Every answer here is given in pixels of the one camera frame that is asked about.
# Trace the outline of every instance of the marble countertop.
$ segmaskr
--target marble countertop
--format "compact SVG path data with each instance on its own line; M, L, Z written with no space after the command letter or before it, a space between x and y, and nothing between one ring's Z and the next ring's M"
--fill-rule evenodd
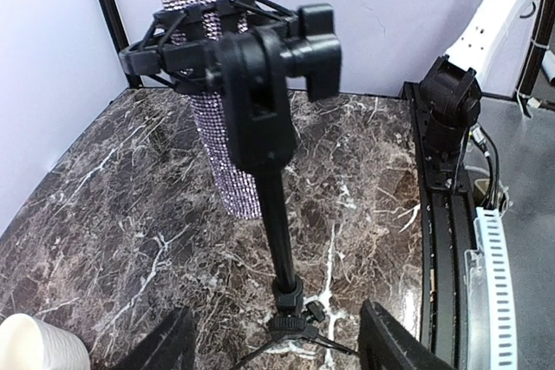
M362 301L413 334L421 304L419 193L408 105L291 97L299 135L284 172L305 294L330 305L323 334L356 347ZM24 312L79 335L113 365L175 306L198 320L198 369L265 341L272 266L259 220L219 202L187 99L128 90L78 139L0 240L0 319ZM359 368L305 344L247 368Z

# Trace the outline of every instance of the tripod pole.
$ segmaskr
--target tripod pole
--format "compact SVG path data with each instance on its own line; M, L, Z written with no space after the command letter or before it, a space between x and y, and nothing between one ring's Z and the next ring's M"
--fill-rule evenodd
M281 172L256 175L254 180L276 271L276 285L280 292L289 294L295 290L296 281Z

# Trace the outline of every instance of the white cylinder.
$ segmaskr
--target white cylinder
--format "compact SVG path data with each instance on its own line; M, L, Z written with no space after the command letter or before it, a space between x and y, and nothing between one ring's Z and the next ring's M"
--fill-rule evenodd
M550 84L555 81L555 55L547 50L544 55L544 60L541 62L541 68L544 69L545 76Z
M0 325L0 369L90 370L90 360L77 336L15 314Z

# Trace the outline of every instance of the tripod base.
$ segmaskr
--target tripod base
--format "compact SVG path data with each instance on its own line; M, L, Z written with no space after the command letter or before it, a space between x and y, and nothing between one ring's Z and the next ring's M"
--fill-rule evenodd
M268 322L268 332L271 339L262 347L245 356L239 363L231 368L238 370L256 359L263 352L282 341L303 340L321 347L332 348L340 353L360 357L360 354L337 342L327 339L320 334L318 328L312 322L322 322L325 319L323 306L320 302L310 302L306 305L306 310L300 315L284 315L277 313Z

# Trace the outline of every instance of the brown marble surface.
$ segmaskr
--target brown marble surface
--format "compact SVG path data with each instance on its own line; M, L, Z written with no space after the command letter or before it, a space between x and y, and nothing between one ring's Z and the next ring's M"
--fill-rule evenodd
M421 232L408 106L348 95L311 105L304 96L292 96L299 149L284 183L305 294L329 306L323 334L356 347L365 298L417 334ZM24 312L78 334L102 369L188 305L199 321L196 367L226 369L266 340L271 279L261 222L223 210L187 100L129 90L0 240L0 319ZM247 368L359 366L288 343Z

